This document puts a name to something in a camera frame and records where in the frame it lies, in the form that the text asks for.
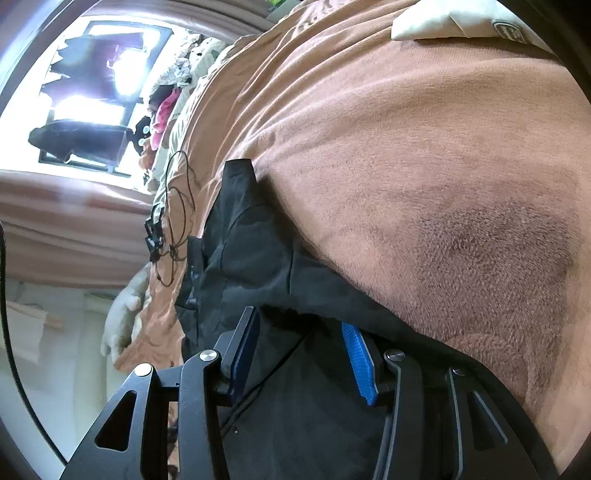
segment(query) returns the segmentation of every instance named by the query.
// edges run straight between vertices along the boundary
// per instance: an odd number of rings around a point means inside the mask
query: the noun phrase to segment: blue gripper pad
[[[343,322],[343,340],[349,353],[353,374],[357,381],[357,388],[368,405],[372,407],[378,399],[378,390],[375,386],[374,363],[369,356],[368,349],[359,329]]]

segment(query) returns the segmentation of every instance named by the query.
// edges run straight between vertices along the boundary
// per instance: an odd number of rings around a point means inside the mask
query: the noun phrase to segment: white cushion
[[[502,37],[553,53],[524,22],[496,0],[420,0],[392,23],[393,40]]]

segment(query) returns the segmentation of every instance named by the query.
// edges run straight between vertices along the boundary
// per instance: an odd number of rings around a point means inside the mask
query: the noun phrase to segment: orange blanket
[[[563,469],[591,430],[591,106],[535,47],[391,41],[411,3],[307,2],[230,58],[186,109],[196,208],[170,193],[168,241],[200,235],[226,160],[253,159],[309,248],[489,367]],[[186,170],[169,185],[190,196]],[[152,269],[118,367],[178,361],[183,270]]]

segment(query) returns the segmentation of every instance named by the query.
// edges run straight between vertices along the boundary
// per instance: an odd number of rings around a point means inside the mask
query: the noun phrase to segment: white plush toy
[[[148,263],[136,273],[129,285],[117,295],[107,314],[100,352],[103,356],[111,354],[111,360],[114,362],[131,343],[135,317],[144,304],[150,279],[150,266],[151,264]]]

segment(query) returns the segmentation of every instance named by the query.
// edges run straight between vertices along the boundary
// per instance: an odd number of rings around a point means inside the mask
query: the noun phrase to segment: pink curtain
[[[118,288],[148,262],[143,193],[52,175],[0,171],[7,276],[46,285]]]

